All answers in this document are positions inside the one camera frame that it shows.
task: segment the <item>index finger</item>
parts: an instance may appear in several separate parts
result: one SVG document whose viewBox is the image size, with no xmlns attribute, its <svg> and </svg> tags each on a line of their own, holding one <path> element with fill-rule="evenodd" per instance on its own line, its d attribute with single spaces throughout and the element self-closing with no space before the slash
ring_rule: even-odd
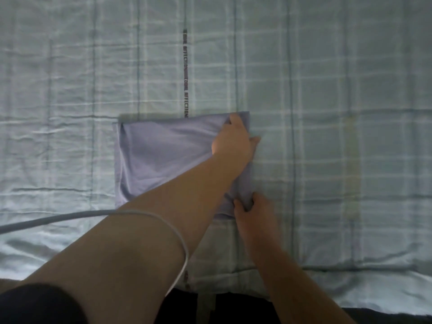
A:
<svg viewBox="0 0 432 324">
<path fill-rule="evenodd" d="M 239 114 L 236 113 L 229 114 L 229 118 L 230 118 L 229 121 L 231 122 L 232 125 L 245 128 L 245 125 L 243 124 L 243 121 L 241 120 Z"/>
</svg>

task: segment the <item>person's left hand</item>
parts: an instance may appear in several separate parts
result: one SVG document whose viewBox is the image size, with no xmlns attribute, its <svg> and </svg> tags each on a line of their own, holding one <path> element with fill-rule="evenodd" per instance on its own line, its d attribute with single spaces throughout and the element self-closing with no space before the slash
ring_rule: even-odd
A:
<svg viewBox="0 0 432 324">
<path fill-rule="evenodd" d="M 230 114 L 230 124 L 224 124 L 213 140 L 213 155 L 225 155 L 238 162 L 243 169 L 254 156 L 261 137 L 249 138 L 245 125 L 238 114 Z"/>
</svg>

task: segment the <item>person's right arm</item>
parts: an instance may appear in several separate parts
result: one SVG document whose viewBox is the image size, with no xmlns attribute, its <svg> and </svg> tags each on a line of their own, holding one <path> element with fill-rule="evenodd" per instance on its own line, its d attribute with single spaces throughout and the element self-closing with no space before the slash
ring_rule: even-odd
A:
<svg viewBox="0 0 432 324">
<path fill-rule="evenodd" d="M 270 201 L 259 193 L 253 199 L 250 212 L 234 201 L 235 219 L 281 323 L 354 323 L 282 250 Z"/>
</svg>

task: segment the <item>black sleeve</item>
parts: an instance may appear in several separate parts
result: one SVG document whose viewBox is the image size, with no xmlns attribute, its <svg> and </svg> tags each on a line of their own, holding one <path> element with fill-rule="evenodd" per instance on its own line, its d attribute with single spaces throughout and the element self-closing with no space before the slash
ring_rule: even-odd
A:
<svg viewBox="0 0 432 324">
<path fill-rule="evenodd" d="M 0 323 L 88 324 L 81 306 L 62 289 L 27 284 L 0 294 Z"/>
</svg>

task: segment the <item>folded shirt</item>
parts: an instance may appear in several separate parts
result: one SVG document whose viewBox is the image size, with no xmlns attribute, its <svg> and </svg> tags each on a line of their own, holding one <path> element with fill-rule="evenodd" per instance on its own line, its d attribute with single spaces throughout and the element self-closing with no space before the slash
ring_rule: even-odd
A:
<svg viewBox="0 0 432 324">
<path fill-rule="evenodd" d="M 239 116 L 249 131 L 249 112 L 240 112 Z M 210 158 L 212 142 L 229 118 L 230 114 L 216 114 L 115 124 L 116 208 Z M 235 198 L 250 209 L 251 196 L 248 164 L 225 193 L 216 218 L 234 216 Z"/>
</svg>

